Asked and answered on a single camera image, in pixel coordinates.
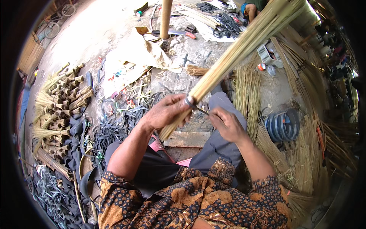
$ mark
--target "dry grass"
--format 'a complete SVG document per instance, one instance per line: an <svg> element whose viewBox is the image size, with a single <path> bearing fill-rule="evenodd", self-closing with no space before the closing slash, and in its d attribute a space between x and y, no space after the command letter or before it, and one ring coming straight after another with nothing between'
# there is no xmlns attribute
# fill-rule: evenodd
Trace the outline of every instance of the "dry grass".
<svg viewBox="0 0 366 229"><path fill-rule="evenodd" d="M248 64L239 64L236 67L235 100L234 106L247 120L247 133L255 141L258 130L259 110L261 107L260 84L261 76L255 70L260 59L256 53Z"/></svg>

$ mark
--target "white plastic crate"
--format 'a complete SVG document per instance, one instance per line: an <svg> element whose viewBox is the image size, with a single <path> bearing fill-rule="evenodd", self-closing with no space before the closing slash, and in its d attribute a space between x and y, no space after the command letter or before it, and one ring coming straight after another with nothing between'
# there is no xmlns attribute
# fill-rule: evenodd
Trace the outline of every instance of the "white plastic crate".
<svg viewBox="0 0 366 229"><path fill-rule="evenodd" d="M267 48L270 49L274 53L276 60L271 58ZM280 55L278 55L277 50L275 49L275 46L272 44L272 42L267 44L267 48L266 48L266 46L264 46L264 44L261 44L257 48L257 52L258 52L258 55L261 57L262 63L265 63L266 65L274 65L280 69L283 68L283 63L280 58Z"/></svg>

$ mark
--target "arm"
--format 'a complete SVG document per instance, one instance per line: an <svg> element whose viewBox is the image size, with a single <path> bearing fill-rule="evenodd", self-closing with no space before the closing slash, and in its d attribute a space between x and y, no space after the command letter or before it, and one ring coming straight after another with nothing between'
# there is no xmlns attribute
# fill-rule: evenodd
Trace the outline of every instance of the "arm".
<svg viewBox="0 0 366 229"><path fill-rule="evenodd" d="M132 180L154 130L170 124L178 114L190 109L184 102L185 96L169 95L153 106L113 153L107 170L116 176Z"/></svg>
<svg viewBox="0 0 366 229"><path fill-rule="evenodd" d="M217 107L210 112L208 119L223 139L237 145L253 181L276 174L266 155L251 141L233 113Z"/></svg>

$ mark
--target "batik shirt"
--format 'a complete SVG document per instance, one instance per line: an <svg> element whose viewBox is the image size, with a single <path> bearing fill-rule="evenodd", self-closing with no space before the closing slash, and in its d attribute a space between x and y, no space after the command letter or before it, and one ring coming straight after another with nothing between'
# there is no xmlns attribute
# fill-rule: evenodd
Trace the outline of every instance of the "batik shirt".
<svg viewBox="0 0 366 229"><path fill-rule="evenodd" d="M101 181L100 228L191 228L199 217L212 228L289 228L284 188L276 177L253 182L249 195L231 188L234 166L219 158L203 175L181 166L174 183L144 199L123 177Z"/></svg>

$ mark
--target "slipper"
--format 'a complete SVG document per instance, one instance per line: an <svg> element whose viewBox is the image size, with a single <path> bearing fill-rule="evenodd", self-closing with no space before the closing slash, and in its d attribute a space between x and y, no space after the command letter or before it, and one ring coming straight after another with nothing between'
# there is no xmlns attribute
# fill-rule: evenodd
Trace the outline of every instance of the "slipper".
<svg viewBox="0 0 366 229"><path fill-rule="evenodd" d="M169 156L169 154L167 153L167 151L165 150L163 144L161 143L161 141L158 139L158 137L156 137L155 135L151 135L152 138L155 139L155 141L153 141L153 143L151 143L149 146L151 147L151 149L153 149L155 152L159 151L159 150L162 150L166 156L168 156L168 159L169 161L175 163L175 161L173 160L173 158L171 158Z"/></svg>

